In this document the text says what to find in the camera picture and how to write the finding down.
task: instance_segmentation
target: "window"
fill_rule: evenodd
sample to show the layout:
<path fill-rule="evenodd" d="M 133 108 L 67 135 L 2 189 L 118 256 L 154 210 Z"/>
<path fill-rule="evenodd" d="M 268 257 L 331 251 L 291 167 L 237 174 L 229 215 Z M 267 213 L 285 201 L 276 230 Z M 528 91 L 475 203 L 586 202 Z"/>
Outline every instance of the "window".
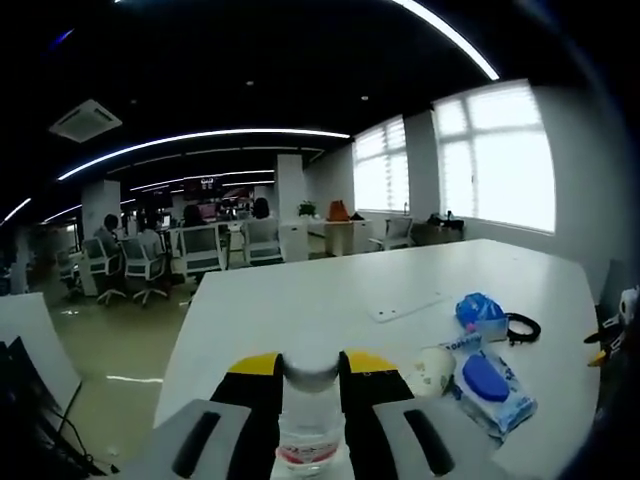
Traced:
<path fill-rule="evenodd" d="M 526 81 L 435 104 L 443 212 L 553 233 L 553 160 Z"/>
<path fill-rule="evenodd" d="M 409 170 L 402 117 L 356 136 L 356 210 L 409 211 Z"/>

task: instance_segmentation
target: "tabletop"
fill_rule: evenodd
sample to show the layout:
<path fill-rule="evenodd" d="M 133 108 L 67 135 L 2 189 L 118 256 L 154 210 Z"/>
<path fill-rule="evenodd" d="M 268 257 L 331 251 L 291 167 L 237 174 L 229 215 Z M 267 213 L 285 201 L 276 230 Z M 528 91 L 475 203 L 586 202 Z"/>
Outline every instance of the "tabletop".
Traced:
<path fill-rule="evenodd" d="M 534 344 L 492 344 L 538 401 L 494 460 L 515 474 L 554 478 L 596 409 L 599 371 L 587 361 L 597 346 L 582 342 L 596 328 L 589 286 L 577 263 L 490 240 L 207 274 L 169 361 L 155 425 L 210 398 L 239 359 L 283 351 L 309 329 L 322 330 L 336 351 L 367 349 L 402 372 L 420 348 L 462 333 L 454 306 L 476 291 L 542 326 Z M 390 309 L 407 313 L 374 321 Z"/>

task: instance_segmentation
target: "pillar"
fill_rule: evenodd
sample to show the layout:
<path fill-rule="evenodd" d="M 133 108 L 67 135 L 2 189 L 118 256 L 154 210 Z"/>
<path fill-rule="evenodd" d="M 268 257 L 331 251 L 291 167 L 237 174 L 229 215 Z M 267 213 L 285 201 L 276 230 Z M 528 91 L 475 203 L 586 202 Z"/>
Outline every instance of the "pillar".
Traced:
<path fill-rule="evenodd" d="M 307 199 L 301 155 L 278 155 L 276 188 L 278 213 L 283 222 L 298 219 L 298 205 Z"/>
<path fill-rule="evenodd" d="M 84 237 L 91 238 L 104 223 L 108 214 L 118 217 L 120 222 L 120 182 L 104 180 L 82 190 L 82 228 Z"/>

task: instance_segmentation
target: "black ceiling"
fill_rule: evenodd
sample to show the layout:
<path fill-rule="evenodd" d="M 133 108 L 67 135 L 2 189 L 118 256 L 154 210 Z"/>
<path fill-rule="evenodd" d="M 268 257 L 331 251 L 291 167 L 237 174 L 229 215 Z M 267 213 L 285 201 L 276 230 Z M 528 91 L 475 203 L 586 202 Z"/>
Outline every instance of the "black ceiling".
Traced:
<path fill-rule="evenodd" d="M 466 37 L 503 79 L 581 82 L 562 48 L 511 2 L 495 9 L 484 2 L 421 3 Z M 488 83 L 449 40 L 390 0 L 56 1 L 39 7 L 38 17 L 46 26 L 22 33 L 7 69 L 10 121 L 3 129 L 0 177 L 11 179 L 11 186 L 0 193 L 0 219 L 33 197 L 14 223 L 40 221 L 73 206 L 87 182 L 148 159 L 244 146 L 332 150 L 346 141 L 239 135 L 177 142 L 115 157 L 55 182 L 70 168 L 131 145 L 250 127 L 353 135 Z M 89 98 L 123 125 L 83 144 L 48 132 Z M 126 191 L 188 174 L 269 168 L 276 153 L 181 156 L 108 177 L 121 180 Z M 307 161 L 316 155 L 303 153 Z"/>

